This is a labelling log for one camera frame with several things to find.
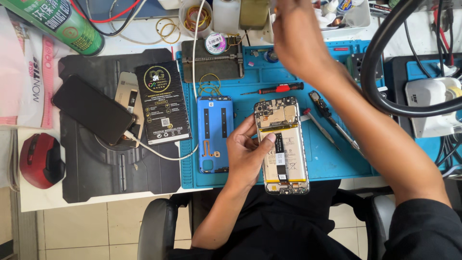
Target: chair armrest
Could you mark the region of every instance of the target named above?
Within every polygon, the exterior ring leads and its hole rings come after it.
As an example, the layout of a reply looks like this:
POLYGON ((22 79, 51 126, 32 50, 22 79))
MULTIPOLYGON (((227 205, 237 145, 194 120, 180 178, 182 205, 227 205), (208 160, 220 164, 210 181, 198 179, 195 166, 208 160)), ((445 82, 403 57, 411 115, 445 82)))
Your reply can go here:
POLYGON ((153 200, 143 215, 138 260, 164 259, 175 242, 177 205, 166 198, 153 200))
POLYGON ((366 198, 369 210, 366 214, 366 230, 368 240, 368 259, 382 259, 385 253, 384 243, 388 240, 391 217, 395 211, 395 203, 387 196, 371 196, 366 198))

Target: black smartphone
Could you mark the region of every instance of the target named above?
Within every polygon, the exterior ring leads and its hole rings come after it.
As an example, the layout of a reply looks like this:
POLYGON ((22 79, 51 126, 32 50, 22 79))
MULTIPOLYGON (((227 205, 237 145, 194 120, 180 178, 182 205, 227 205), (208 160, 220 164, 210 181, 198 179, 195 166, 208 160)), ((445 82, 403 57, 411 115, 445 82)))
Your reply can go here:
POLYGON ((70 75, 51 99, 63 110, 109 145, 117 144, 123 133, 135 121, 121 104, 86 83, 77 75, 70 75))

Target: charging cable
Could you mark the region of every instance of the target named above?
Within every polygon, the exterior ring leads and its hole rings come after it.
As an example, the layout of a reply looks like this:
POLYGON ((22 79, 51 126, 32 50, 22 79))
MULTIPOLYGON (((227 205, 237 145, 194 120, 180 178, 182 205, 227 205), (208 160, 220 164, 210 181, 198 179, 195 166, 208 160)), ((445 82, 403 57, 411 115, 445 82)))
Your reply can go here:
POLYGON ((126 137, 132 139, 133 141, 137 141, 139 142, 144 148, 148 149, 149 151, 157 154, 159 157, 162 157, 164 159, 167 159, 167 160, 170 160, 170 161, 179 161, 179 160, 183 160, 183 159, 186 159, 188 157, 190 157, 191 155, 193 155, 194 152, 196 152, 197 148, 199 147, 198 145, 196 145, 196 148, 189 154, 189 155, 186 155, 186 156, 183 156, 181 158, 169 158, 167 156, 163 156, 161 155, 160 153, 154 151, 151 147, 143 144, 139 139, 137 139, 132 133, 130 133, 130 131, 125 131, 125 133, 123 133, 126 137))
MULTIPOLYGON (((195 32, 194 32, 194 41, 193 41, 193 89, 194 89, 194 97, 195 97, 196 102, 197 102, 196 82, 195 82, 195 79, 196 79, 196 77, 195 77, 196 39, 197 39, 197 30, 198 30, 198 27, 199 27, 199 21, 200 21, 200 18, 201 18, 201 16, 200 16, 199 14, 202 12, 202 8, 203 8, 203 6, 204 6, 204 2, 205 2, 205 0, 202 0, 201 6, 200 6, 200 8, 199 8, 198 15, 197 15, 196 30, 195 30, 195 32)), ((162 157, 162 158, 167 159, 167 160, 170 160, 170 161, 180 161, 180 160, 186 159, 186 158, 190 157, 191 155, 193 155, 193 154, 197 151, 197 149, 199 148, 199 144, 197 144, 197 145, 196 145, 196 148, 194 148, 194 150, 193 150, 190 154, 185 155, 185 156, 183 156, 183 157, 181 157, 181 158, 169 158, 169 157, 167 157, 167 156, 161 155, 160 153, 154 151, 151 147, 149 147, 149 146, 143 144, 143 143, 142 143, 139 139, 137 139, 132 133, 130 133, 130 131, 128 131, 128 130, 125 131, 124 135, 125 135, 126 137, 132 139, 133 141, 139 142, 144 148, 146 148, 146 149, 148 149, 149 151, 151 151, 151 152, 157 154, 159 157, 162 157)))

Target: contact cleaner can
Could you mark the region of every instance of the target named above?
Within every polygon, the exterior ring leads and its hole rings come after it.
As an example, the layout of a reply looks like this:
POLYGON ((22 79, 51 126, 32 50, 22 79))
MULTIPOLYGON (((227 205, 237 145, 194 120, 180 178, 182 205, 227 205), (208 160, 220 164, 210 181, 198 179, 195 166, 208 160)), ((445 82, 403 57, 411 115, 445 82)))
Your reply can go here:
POLYGON ((67 0, 0 0, 0 4, 85 56, 98 55, 104 38, 67 0))

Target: hand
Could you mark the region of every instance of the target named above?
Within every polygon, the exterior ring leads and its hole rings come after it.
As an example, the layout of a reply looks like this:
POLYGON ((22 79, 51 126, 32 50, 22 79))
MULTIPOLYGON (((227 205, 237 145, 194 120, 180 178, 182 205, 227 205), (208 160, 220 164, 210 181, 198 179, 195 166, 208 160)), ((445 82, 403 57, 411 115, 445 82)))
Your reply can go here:
POLYGON ((273 24, 274 50, 284 67, 308 84, 325 86, 335 67, 310 0, 278 0, 273 24))
POLYGON ((248 191, 257 182, 263 158, 274 146, 276 135, 271 133, 258 144, 252 139, 256 133, 255 116, 251 114, 226 140, 230 165, 227 186, 248 191))

